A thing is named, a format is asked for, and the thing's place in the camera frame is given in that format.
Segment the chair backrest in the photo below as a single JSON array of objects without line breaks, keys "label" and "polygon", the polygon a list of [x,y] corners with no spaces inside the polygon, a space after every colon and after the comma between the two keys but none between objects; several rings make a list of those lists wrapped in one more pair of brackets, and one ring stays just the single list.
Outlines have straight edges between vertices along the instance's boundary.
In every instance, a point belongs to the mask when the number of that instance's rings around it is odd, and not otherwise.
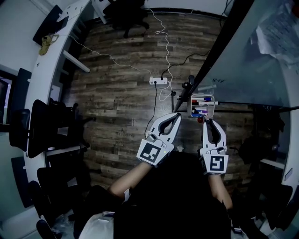
[{"label": "chair backrest", "polygon": [[29,120],[29,109],[21,109],[13,112],[9,131],[9,142],[11,146],[27,151]]}]

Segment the paper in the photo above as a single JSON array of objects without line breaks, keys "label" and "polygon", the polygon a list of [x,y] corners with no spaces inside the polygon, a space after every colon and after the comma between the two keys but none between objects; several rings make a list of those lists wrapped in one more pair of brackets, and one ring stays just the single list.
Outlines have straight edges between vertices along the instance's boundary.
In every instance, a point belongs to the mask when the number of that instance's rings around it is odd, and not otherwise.
[{"label": "paper", "polygon": [[299,64],[299,18],[292,13],[293,4],[285,0],[256,28],[260,52],[284,61],[288,67]]}]

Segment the white cable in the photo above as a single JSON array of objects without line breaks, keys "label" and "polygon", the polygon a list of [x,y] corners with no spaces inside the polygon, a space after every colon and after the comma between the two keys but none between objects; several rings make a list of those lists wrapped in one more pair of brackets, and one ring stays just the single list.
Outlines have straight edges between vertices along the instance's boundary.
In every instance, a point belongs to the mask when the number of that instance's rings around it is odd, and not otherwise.
[{"label": "white cable", "polygon": [[83,44],[77,42],[76,39],[75,39],[73,36],[71,36],[71,35],[65,35],[65,36],[69,36],[69,37],[71,37],[72,39],[74,39],[74,41],[75,41],[77,44],[83,46],[84,48],[86,48],[86,49],[88,49],[88,50],[90,50],[90,51],[92,51],[92,52],[97,53],[97,54],[100,55],[100,56],[110,56],[111,59],[113,60],[113,62],[114,62],[115,64],[117,64],[118,66],[120,66],[120,67],[129,66],[129,67],[132,67],[133,69],[135,69],[135,70],[137,70],[137,71],[140,71],[138,68],[136,68],[136,67],[134,67],[134,66],[131,66],[131,65],[119,65],[118,63],[116,63],[116,61],[113,59],[113,57],[112,57],[111,55],[109,55],[109,54],[101,54],[101,53],[99,53],[99,52],[97,52],[97,51],[95,51],[95,50],[91,50],[91,49],[89,49],[88,47],[86,47],[85,45],[83,45]]},{"label": "white cable", "polygon": [[[150,11],[152,12],[154,18],[156,18],[154,12],[153,12],[150,8],[148,8],[148,10],[150,10]],[[163,26],[163,22],[162,22],[160,19],[158,19],[158,18],[156,18],[156,19],[157,19],[159,22],[161,22],[161,26],[163,27],[163,30],[161,30],[161,31],[157,31],[156,34],[160,34],[160,33],[164,33],[164,34],[166,34],[166,36],[165,36],[165,40],[167,41],[167,44],[166,44],[166,50],[167,50],[166,61],[168,62],[168,68],[169,68],[169,67],[170,67],[170,62],[168,61],[168,58],[167,58],[168,55],[169,55],[169,50],[168,50],[168,48],[167,48],[167,47],[168,47],[168,44],[169,44],[169,41],[167,40],[168,33],[167,33],[167,32],[164,32],[164,30],[166,29],[166,27]],[[166,90],[166,89],[169,88],[169,87],[170,87],[171,90],[172,90],[171,82],[172,82],[172,79],[173,79],[173,75],[171,74],[171,72],[170,72],[169,69],[168,69],[168,72],[169,72],[169,74],[171,75],[171,80],[170,80],[170,81],[167,81],[167,82],[169,83],[169,85],[168,85],[166,88],[164,88],[164,89],[161,90],[160,95],[159,95],[159,100],[160,100],[160,101],[165,101],[165,100],[171,95],[171,93],[170,93],[170,94],[167,95],[167,96],[162,96],[162,97],[165,97],[163,100],[160,99],[163,90]]]}]

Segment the pen holder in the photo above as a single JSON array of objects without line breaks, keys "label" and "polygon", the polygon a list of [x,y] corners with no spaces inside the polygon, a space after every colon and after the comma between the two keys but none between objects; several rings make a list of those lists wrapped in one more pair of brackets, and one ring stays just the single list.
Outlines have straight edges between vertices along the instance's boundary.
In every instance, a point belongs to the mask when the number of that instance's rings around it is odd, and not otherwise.
[{"label": "pen holder", "polygon": [[198,107],[204,107],[206,108],[207,111],[207,118],[212,118],[214,115],[214,110],[215,110],[215,106],[214,105],[208,105],[208,106],[201,106],[201,105],[192,105],[192,100],[195,100],[196,98],[211,98],[211,100],[209,102],[214,102],[215,98],[213,95],[199,95],[199,94],[194,94],[192,95],[187,103],[187,112],[188,115],[190,115],[192,118],[201,118],[203,116],[192,116],[192,110],[195,110],[195,108]]}]

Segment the person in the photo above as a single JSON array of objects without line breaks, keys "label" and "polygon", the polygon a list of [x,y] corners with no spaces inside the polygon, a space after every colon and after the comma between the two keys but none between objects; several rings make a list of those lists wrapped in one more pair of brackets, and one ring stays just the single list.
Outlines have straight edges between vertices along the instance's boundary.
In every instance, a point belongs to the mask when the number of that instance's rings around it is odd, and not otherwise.
[{"label": "person", "polygon": [[[127,189],[131,195],[124,202]],[[107,191],[94,186],[74,236],[230,238],[232,207],[220,175],[203,175],[198,157],[172,152],[157,168],[141,162]]]}]

